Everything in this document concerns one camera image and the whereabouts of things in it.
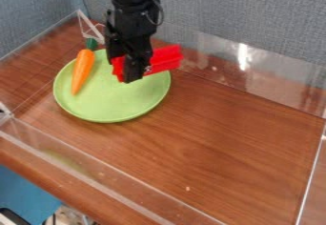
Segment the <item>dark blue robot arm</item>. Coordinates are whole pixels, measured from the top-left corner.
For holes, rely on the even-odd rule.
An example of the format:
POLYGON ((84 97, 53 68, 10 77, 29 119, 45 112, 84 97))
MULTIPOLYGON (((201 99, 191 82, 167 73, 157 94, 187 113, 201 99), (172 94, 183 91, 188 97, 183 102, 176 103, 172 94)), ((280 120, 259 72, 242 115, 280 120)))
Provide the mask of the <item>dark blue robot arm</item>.
POLYGON ((108 63, 121 58, 121 81, 143 78, 149 68, 151 36, 164 19, 160 0, 111 0, 113 8, 105 14, 104 44, 108 63))

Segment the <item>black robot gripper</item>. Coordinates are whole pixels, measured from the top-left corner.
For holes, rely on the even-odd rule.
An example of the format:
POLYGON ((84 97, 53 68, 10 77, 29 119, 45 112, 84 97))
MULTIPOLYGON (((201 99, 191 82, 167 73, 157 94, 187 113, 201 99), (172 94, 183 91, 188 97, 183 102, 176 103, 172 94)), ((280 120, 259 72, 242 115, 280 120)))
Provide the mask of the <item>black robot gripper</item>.
POLYGON ((108 63, 124 56, 123 82, 131 83, 143 78, 149 68, 152 49, 149 37, 156 33, 159 8, 123 12, 108 10, 105 14, 104 45, 108 63))

